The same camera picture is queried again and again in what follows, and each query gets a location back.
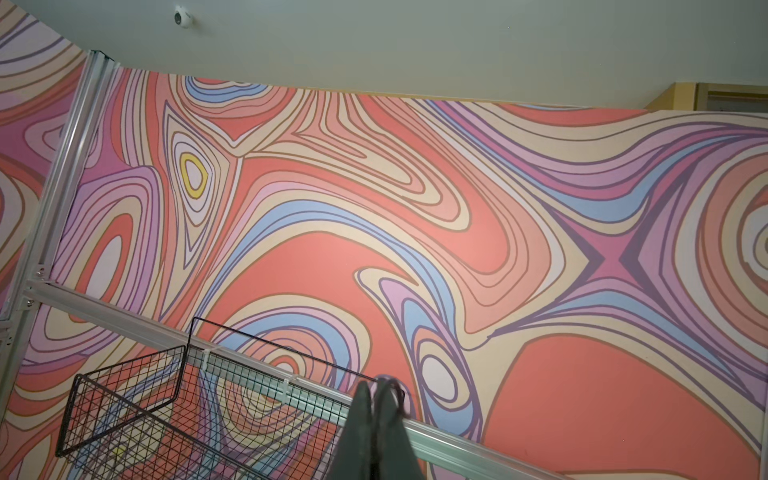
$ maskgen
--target plastic clip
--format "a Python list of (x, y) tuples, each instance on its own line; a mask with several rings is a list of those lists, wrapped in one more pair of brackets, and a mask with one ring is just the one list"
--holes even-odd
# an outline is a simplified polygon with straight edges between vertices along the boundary
[(203, 350), (203, 364), (200, 365), (201, 372), (205, 372), (208, 367), (208, 357), (210, 357), (210, 349)]
[(292, 375), (289, 377), (286, 377), (286, 379), (283, 380), (283, 388), (280, 389), (280, 393), (277, 394), (277, 401), (280, 403), (286, 402), (286, 397), (288, 396), (288, 387), (290, 386), (290, 383), (297, 377), (298, 375)]

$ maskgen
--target psychedelic wall mural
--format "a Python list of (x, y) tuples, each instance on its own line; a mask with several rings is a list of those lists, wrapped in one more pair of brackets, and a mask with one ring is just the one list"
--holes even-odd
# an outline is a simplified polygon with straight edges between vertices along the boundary
[(34, 218), (84, 53), (0, 0), (0, 303)]
[[(0, 0), (0, 302), (5, 300), (60, 143), (85, 54)], [(0, 478), (65, 477), (53, 457), (72, 377), (144, 351), (66, 313), (41, 308), (0, 424)]]
[[(758, 478), (765, 116), (121, 69), (52, 276), (396, 376), (416, 418), (579, 480)], [(41, 309), (0, 477), (74, 478), (52, 454), (71, 377), (145, 352)]]

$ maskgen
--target black metal grid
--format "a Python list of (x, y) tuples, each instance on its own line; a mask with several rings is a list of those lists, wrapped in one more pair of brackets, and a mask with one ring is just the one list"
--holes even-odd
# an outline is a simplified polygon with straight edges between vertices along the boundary
[(322, 478), (347, 412), (188, 343), (75, 376), (56, 455), (92, 478)]

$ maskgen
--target white ceiling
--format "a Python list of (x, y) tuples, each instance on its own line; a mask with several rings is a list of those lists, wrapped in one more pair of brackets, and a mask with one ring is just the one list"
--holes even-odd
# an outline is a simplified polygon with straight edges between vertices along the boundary
[(626, 108), (768, 84), (768, 0), (14, 1), (128, 67), (208, 78)]

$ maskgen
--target security camera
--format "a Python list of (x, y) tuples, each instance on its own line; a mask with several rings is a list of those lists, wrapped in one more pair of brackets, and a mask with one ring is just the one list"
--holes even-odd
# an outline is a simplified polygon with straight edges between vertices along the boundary
[(192, 25), (194, 18), (192, 14), (184, 7), (176, 7), (174, 12), (174, 22), (182, 28), (189, 28)]

